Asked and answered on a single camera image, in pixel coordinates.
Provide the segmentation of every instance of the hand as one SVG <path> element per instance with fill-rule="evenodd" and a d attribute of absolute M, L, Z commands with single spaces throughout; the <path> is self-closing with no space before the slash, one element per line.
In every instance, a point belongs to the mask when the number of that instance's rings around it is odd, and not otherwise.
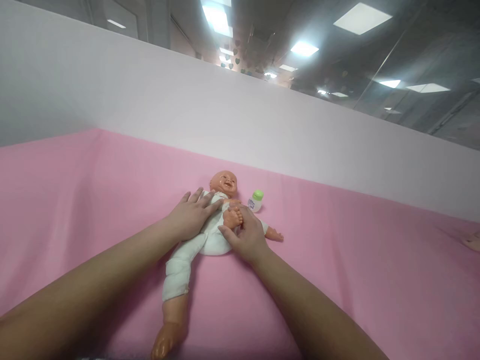
<path fill-rule="evenodd" d="M 240 227 L 239 234 L 235 235 L 232 230 L 224 225 L 219 226 L 218 229 L 237 254 L 250 265 L 255 265 L 271 251 L 265 240 L 262 223 L 245 205 L 234 203 L 230 206 L 240 208 L 243 224 Z"/>
<path fill-rule="evenodd" d="M 209 205 L 215 191 L 209 192 L 199 200 L 203 190 L 203 187 L 199 187 L 191 197 L 190 191 L 187 192 L 171 213 L 162 220 L 175 240 L 185 241 L 196 236 L 210 215 L 222 206 L 223 199 Z"/>

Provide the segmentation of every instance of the pink sheet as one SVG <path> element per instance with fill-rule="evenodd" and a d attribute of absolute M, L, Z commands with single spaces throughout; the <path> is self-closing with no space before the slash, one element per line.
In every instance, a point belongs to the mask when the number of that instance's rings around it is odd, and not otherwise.
<path fill-rule="evenodd" d="M 460 242 L 478 224 L 97 129 L 0 148 L 0 169 L 0 314 L 228 169 L 242 201 L 265 191 L 258 216 L 285 235 L 271 248 L 390 359 L 480 354 L 480 254 Z M 90 351 L 147 356 L 164 277 L 165 260 L 102 319 Z M 235 255 L 199 255 L 191 288 L 179 359 L 300 357 L 268 292 Z"/>

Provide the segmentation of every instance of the doll face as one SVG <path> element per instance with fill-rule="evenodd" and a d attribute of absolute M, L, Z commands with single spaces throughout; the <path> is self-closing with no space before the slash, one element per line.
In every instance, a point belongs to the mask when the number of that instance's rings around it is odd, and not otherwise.
<path fill-rule="evenodd" d="M 237 177 L 230 171 L 220 171 L 210 180 L 210 191 L 226 194 L 230 199 L 237 194 Z"/>

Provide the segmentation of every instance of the fluorescent light panel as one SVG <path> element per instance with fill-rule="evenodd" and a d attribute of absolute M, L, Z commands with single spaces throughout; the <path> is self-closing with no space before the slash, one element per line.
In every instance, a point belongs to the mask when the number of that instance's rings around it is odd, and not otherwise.
<path fill-rule="evenodd" d="M 220 61 L 223 62 L 223 63 L 227 63 L 227 64 L 232 63 L 232 60 L 230 60 L 230 59 L 227 60 L 224 55 L 220 55 L 219 58 L 220 58 Z"/>
<path fill-rule="evenodd" d="M 400 84 L 400 80 L 381 81 L 380 84 L 395 89 Z"/>
<path fill-rule="evenodd" d="M 437 85 L 435 83 L 428 83 L 422 85 L 407 86 L 407 89 L 413 90 L 417 93 L 438 93 L 443 91 L 450 91 L 449 88 Z"/>
<path fill-rule="evenodd" d="M 111 19 L 108 19 L 107 21 L 108 21 L 110 24 L 113 24 L 113 25 L 115 25 L 115 26 L 118 26 L 120 29 L 126 29 L 125 26 L 123 26 L 122 24 L 119 24 L 119 23 L 116 22 L 116 21 L 113 21 L 113 20 L 111 20 Z"/>
<path fill-rule="evenodd" d="M 283 69 L 283 70 L 287 70 L 287 71 L 295 71 L 295 70 L 298 70 L 298 67 L 291 67 L 291 66 L 288 66 L 288 65 L 285 65 L 283 64 L 282 66 L 280 66 L 280 69 Z"/>
<path fill-rule="evenodd" d="M 227 14 L 219 7 L 202 6 L 206 21 L 213 27 L 216 33 L 225 35 L 229 38 L 234 37 L 234 30 L 227 21 Z"/>
<path fill-rule="evenodd" d="M 232 7 L 232 0 L 213 0 L 213 1 L 222 5 L 228 6 L 230 8 Z"/>
<path fill-rule="evenodd" d="M 359 2 L 349 12 L 335 21 L 333 25 L 351 33 L 362 35 L 391 18 L 391 15 Z"/>
<path fill-rule="evenodd" d="M 315 47 L 313 45 L 310 45 L 309 43 L 306 43 L 304 41 L 299 41 L 297 42 L 291 49 L 290 51 L 299 54 L 302 56 L 310 56 L 314 53 L 316 53 L 319 50 L 318 47 Z"/>
<path fill-rule="evenodd" d="M 220 48 L 220 52 L 222 52 L 222 53 L 224 53 L 224 54 L 227 54 L 227 55 L 230 55 L 230 56 L 234 56 L 234 52 L 233 52 L 233 51 L 224 49 L 223 47 Z"/>

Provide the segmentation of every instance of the white doll outfit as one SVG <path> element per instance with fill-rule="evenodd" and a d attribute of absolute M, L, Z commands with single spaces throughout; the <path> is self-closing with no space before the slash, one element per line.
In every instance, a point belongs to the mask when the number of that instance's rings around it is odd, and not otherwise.
<path fill-rule="evenodd" d="M 202 197 L 208 193 L 208 191 L 204 191 Z M 228 198 L 229 197 L 223 192 L 216 192 L 210 204 L 213 204 L 219 199 Z M 224 224 L 223 213 L 227 211 L 229 206 L 230 204 L 228 202 L 224 203 L 221 210 L 215 211 L 213 215 L 207 219 L 197 236 L 178 244 L 170 260 L 166 262 L 166 278 L 163 283 L 161 296 L 164 302 L 189 292 L 191 264 L 199 252 L 207 256 L 217 256 L 226 254 L 232 249 L 218 229 L 220 225 Z M 263 227 L 263 233 L 266 234 L 269 226 L 263 221 L 261 225 Z"/>

